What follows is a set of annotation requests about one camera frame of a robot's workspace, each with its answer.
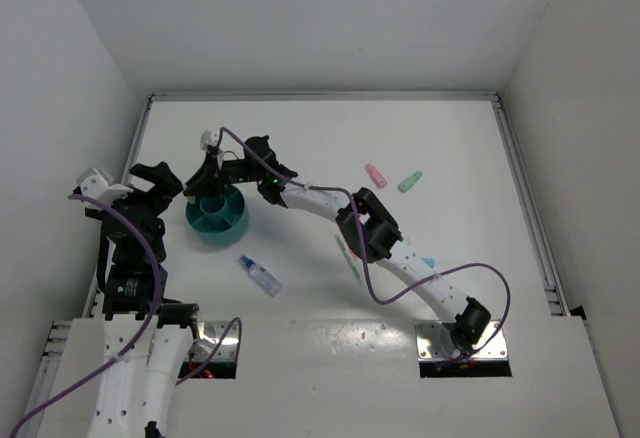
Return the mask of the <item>pink correction tape dispenser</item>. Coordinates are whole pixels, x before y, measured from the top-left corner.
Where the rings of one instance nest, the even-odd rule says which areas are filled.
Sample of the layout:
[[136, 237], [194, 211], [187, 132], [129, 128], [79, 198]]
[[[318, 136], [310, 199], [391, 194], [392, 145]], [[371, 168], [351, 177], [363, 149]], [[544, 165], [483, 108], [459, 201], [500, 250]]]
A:
[[369, 176], [369, 178], [372, 180], [372, 182], [375, 184], [377, 188], [382, 189], [387, 186], [386, 178], [382, 175], [382, 173], [378, 170], [378, 168], [374, 164], [367, 163], [364, 169], [367, 175]]

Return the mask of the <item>green correction tape dispenser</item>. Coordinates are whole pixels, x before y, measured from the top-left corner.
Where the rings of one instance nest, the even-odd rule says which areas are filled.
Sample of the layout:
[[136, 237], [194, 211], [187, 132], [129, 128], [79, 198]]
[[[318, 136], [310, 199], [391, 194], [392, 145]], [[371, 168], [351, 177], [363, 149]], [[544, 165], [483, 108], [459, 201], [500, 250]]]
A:
[[405, 179], [403, 179], [398, 185], [397, 189], [401, 193], [407, 193], [411, 190], [423, 177], [423, 173], [421, 171], [415, 171]]

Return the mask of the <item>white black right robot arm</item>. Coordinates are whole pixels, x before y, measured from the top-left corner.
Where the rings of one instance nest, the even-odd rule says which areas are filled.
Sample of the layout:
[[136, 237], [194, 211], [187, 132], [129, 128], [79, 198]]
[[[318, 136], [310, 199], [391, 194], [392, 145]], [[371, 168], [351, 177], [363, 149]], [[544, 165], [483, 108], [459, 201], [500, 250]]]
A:
[[[414, 253], [396, 219], [372, 190], [361, 188], [351, 193], [344, 188], [297, 182], [297, 173], [278, 161], [267, 136], [240, 141], [244, 156], [231, 160], [224, 158], [221, 141], [209, 131], [201, 136], [205, 157], [186, 182], [184, 195], [189, 201], [201, 204], [223, 195], [233, 185], [254, 183], [258, 193], [272, 205], [302, 210], [335, 223], [347, 248], [362, 263], [365, 284], [376, 303], [391, 304], [414, 292], [442, 322], [453, 356], [466, 357], [474, 352], [491, 320], [489, 310]], [[388, 299], [378, 297], [371, 282], [370, 265], [393, 274], [406, 289]]]

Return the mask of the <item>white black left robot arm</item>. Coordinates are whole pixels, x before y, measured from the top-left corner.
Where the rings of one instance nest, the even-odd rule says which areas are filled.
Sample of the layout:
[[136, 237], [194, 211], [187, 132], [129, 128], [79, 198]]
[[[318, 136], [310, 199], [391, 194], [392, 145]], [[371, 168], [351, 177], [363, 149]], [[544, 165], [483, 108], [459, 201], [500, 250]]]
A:
[[164, 296], [161, 214], [182, 191], [165, 162], [134, 165], [148, 190], [89, 169], [78, 180], [87, 217], [100, 222], [96, 280], [104, 362], [90, 437], [162, 437], [184, 358], [197, 336], [197, 305]]

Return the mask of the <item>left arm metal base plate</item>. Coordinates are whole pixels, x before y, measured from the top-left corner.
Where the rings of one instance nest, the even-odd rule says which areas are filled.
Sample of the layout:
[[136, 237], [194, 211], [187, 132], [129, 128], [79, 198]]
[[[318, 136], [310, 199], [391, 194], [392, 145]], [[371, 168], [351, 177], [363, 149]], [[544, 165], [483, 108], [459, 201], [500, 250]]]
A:
[[203, 362], [213, 350], [211, 361], [227, 363], [238, 356], [240, 345], [240, 325], [228, 321], [200, 321], [197, 323], [197, 336], [188, 356], [194, 362]]

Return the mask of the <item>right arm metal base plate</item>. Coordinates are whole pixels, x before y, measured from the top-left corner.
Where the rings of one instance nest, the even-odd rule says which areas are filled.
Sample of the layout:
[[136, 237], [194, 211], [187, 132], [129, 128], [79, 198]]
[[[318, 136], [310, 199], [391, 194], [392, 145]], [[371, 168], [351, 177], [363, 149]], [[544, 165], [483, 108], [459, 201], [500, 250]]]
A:
[[[454, 335], [438, 320], [415, 324], [417, 355], [420, 363], [438, 363], [453, 360], [462, 355], [460, 343], [468, 345], [466, 339], [454, 340]], [[481, 362], [506, 361], [509, 353], [504, 332], [499, 322], [492, 320], [471, 345], [471, 360]]]

